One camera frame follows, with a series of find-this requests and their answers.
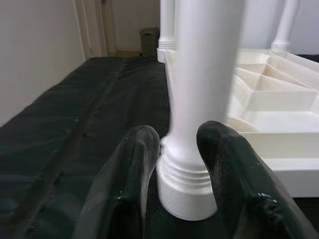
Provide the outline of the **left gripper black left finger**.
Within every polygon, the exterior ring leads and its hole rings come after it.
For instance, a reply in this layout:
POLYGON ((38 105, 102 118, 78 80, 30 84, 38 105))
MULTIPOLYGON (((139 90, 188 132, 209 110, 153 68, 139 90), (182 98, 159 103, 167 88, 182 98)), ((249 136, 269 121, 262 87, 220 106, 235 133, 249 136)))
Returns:
POLYGON ((74 230, 76 239, 142 239, 148 188, 160 154, 155 129, 130 129, 96 175, 74 230))

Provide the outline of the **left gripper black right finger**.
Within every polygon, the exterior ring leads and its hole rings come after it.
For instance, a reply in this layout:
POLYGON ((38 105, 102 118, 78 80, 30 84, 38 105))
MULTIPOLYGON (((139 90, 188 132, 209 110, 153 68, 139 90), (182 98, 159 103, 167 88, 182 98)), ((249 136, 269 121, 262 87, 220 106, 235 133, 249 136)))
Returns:
POLYGON ((316 239, 319 234, 250 143, 217 121, 196 134, 213 195, 233 239, 316 239))

